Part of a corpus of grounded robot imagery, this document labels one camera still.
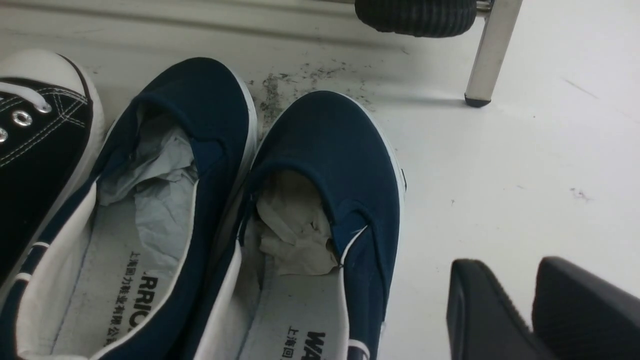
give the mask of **metal chair leg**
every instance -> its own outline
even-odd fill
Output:
[[[495,0],[486,16],[484,31],[471,70],[465,100],[469,106],[481,108],[491,102],[504,55],[509,47],[522,0]]]

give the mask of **shoe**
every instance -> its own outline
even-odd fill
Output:
[[[259,148],[182,358],[375,359],[405,189],[361,105],[295,101]]]
[[[162,359],[256,123],[244,83],[215,60],[178,63],[142,90],[22,266],[0,315],[2,358]]]
[[[102,105],[79,65],[37,49],[0,61],[0,307],[28,249],[86,181],[103,138]]]

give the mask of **white rubber toe cap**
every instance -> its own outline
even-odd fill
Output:
[[[23,50],[0,61],[0,78],[41,81],[87,96],[73,65],[62,56],[46,50]]]

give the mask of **black canvas sneaker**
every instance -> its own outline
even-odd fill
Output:
[[[80,66],[36,49],[0,61],[0,304],[103,138],[102,105]]]

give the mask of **shoe insole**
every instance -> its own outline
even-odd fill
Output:
[[[168,290],[170,273],[158,271],[139,240],[132,197],[99,206],[53,354],[91,356],[127,335]]]
[[[240,360],[335,359],[339,343],[339,271],[277,275],[265,261],[264,282]]]

